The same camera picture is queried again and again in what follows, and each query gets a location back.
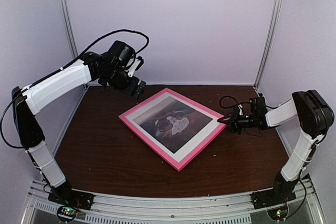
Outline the landscape photo with white border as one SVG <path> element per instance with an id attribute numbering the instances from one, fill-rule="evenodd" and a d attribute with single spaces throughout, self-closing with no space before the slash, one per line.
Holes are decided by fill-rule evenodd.
<path id="1" fill-rule="evenodd" d="M 169 96 L 134 119 L 134 122 L 176 153 L 212 118 Z"/>

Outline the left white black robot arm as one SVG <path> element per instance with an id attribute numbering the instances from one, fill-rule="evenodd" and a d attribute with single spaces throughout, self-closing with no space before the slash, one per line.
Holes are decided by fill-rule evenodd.
<path id="1" fill-rule="evenodd" d="M 75 201 L 75 192 L 46 143 L 39 114 L 65 94 L 93 81 L 127 95 L 139 96 L 145 83 L 134 74 L 143 63 L 143 58 L 128 47 L 116 52 L 109 50 L 101 55 L 87 52 L 44 78 L 13 89 L 13 118 L 20 148 L 29 155 L 51 187 L 52 194 L 64 205 Z"/>

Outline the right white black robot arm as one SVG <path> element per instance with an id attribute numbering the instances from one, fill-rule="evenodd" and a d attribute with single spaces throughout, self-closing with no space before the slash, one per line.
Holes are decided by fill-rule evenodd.
<path id="1" fill-rule="evenodd" d="M 245 128 L 274 129 L 298 118 L 300 135 L 288 161 L 274 180 L 269 199 L 279 204 L 292 193 L 301 173 L 311 162 L 316 148 L 324 141 L 334 122 L 334 112 L 317 90 L 297 91 L 285 103 L 270 107 L 263 96 L 248 101 L 250 114 L 244 114 L 243 104 L 231 105 L 231 113 L 219 118 L 229 131 L 240 134 Z"/>

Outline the right round controller board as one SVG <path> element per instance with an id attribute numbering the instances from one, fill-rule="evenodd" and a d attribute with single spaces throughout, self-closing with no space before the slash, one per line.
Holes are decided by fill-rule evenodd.
<path id="1" fill-rule="evenodd" d="M 281 221 L 288 215 L 288 206 L 280 206 L 267 210 L 268 217 L 273 221 Z"/>

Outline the round controller board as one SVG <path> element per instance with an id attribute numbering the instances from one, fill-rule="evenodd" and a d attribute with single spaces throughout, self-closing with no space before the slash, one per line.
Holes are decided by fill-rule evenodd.
<path id="1" fill-rule="evenodd" d="M 267 210 L 268 217 L 273 221 L 281 221 L 288 215 L 288 206 L 280 206 Z"/>
<path id="2" fill-rule="evenodd" d="M 69 206 L 60 206 L 56 211 L 56 216 L 61 222 L 71 222 L 73 221 L 79 213 L 79 210 Z"/>

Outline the left round controller board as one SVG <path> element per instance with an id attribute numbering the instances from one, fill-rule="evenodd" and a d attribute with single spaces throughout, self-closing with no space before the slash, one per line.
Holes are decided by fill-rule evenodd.
<path id="1" fill-rule="evenodd" d="M 61 222 L 71 222 L 73 221 L 79 213 L 79 210 L 69 206 L 60 206 L 56 211 L 56 216 Z"/>

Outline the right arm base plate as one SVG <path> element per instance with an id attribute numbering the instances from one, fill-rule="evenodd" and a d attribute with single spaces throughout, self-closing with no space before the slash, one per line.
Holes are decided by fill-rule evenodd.
<path id="1" fill-rule="evenodd" d="M 264 191 L 254 191 L 250 194 L 254 209 L 267 208 L 275 205 L 284 204 L 285 201 L 296 199 L 295 193 L 276 196 L 273 189 Z"/>

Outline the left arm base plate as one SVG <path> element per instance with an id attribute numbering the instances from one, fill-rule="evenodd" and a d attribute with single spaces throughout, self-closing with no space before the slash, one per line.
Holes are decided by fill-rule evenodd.
<path id="1" fill-rule="evenodd" d="M 90 210 L 94 195 L 77 190 L 70 186 L 52 187 L 48 200 L 71 208 Z"/>

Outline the left aluminium corner post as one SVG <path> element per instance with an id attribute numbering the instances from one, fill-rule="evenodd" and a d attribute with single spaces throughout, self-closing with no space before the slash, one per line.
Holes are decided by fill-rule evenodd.
<path id="1" fill-rule="evenodd" d="M 62 9 L 62 16 L 64 19 L 65 29 L 66 29 L 66 35 L 69 42 L 69 47 L 72 53 L 73 58 L 77 57 L 78 50 L 75 42 L 74 32 L 71 25 L 70 20 L 70 14 L 69 14 L 69 8 L 67 4 L 67 0 L 60 0 L 60 5 Z"/>

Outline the aluminium corner post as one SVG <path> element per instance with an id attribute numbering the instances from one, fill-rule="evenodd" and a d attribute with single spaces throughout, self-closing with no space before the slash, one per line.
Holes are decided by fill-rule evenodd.
<path id="1" fill-rule="evenodd" d="M 72 53 L 73 58 L 77 57 L 78 50 L 75 42 L 74 32 L 71 25 L 70 20 L 70 14 L 69 14 L 69 8 L 67 4 L 67 0 L 60 0 L 60 5 L 62 9 L 62 16 L 64 19 L 65 29 L 66 29 L 66 35 L 69 42 L 69 47 Z"/>
<path id="2" fill-rule="evenodd" d="M 277 28 L 277 24 L 278 24 L 279 17 L 280 17 L 282 3 L 283 3 L 283 0 L 274 0 L 274 3 L 273 3 L 266 42 L 265 42 L 265 46 L 263 49 L 260 65 L 257 71 L 256 79 L 254 82 L 254 88 L 256 90 L 260 89 L 262 77 L 266 70 L 267 61 L 268 61 L 268 58 L 271 52 L 272 44 L 274 42 L 276 28 Z"/>

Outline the right aluminium corner post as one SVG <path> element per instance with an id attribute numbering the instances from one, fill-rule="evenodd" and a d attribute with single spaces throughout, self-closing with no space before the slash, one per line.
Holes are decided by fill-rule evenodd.
<path id="1" fill-rule="evenodd" d="M 265 46 L 263 49 L 260 65 L 257 71 L 256 79 L 254 82 L 254 88 L 256 90 L 260 89 L 262 77 L 266 70 L 267 61 L 268 61 L 268 58 L 271 52 L 272 44 L 274 42 L 276 28 L 277 28 L 277 24 L 278 24 L 279 17 L 280 17 L 282 3 L 283 3 L 283 0 L 274 0 L 274 3 L 273 3 L 266 42 L 265 42 Z"/>

